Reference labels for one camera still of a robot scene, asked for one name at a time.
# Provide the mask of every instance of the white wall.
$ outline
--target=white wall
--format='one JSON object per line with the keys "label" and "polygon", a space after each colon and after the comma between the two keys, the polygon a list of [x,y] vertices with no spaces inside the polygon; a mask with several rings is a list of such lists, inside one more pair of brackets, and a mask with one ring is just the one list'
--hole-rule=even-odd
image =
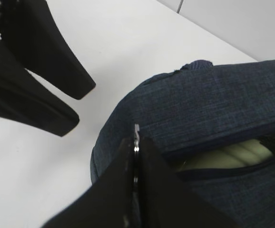
{"label": "white wall", "polygon": [[257,60],[275,59],[275,0],[184,0],[180,14]]}

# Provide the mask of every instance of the blue denim fabric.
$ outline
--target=blue denim fabric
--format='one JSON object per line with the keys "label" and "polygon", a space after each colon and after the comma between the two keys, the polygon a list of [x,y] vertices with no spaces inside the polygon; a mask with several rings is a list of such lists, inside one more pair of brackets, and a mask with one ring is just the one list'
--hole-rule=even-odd
{"label": "blue denim fabric", "polygon": [[[143,82],[101,130],[91,158],[93,182],[121,140],[133,136],[134,124],[169,160],[273,132],[275,60],[222,66],[201,60]],[[275,228],[275,165],[237,178],[187,184],[242,228]]]}

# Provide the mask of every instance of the zipper pull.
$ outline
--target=zipper pull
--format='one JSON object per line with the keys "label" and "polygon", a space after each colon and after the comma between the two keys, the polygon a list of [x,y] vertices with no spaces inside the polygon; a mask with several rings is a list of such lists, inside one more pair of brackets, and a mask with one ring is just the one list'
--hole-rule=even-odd
{"label": "zipper pull", "polygon": [[138,156],[139,156],[139,125],[134,125],[134,175],[133,175],[133,189],[138,191]]}

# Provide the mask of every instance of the white table surface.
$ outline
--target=white table surface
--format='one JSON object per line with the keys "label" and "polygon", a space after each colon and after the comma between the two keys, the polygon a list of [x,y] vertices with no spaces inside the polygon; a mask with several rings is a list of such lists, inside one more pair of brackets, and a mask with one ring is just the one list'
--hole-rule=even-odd
{"label": "white table surface", "polygon": [[48,4],[97,87],[76,101],[39,79],[80,115],[78,127],[63,138],[0,119],[0,228],[39,228],[90,187],[90,154],[101,127],[145,79],[196,59],[254,61],[156,0]]}

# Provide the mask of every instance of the zipper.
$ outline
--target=zipper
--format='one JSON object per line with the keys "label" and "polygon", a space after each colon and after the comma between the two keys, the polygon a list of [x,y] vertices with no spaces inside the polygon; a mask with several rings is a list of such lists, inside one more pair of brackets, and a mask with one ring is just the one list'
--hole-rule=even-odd
{"label": "zipper", "polygon": [[187,155],[196,155],[197,153],[215,150],[221,147],[229,146],[235,143],[244,142],[250,139],[258,138],[262,135],[275,133],[275,122],[258,126],[253,129],[244,130],[239,133],[234,133],[220,137],[217,139],[203,142],[197,145],[189,146],[172,152],[162,154],[168,162],[178,161],[187,157]]}
{"label": "zipper", "polygon": [[236,169],[195,169],[176,173],[182,181],[200,181],[244,176],[275,165],[275,157],[257,165]]}

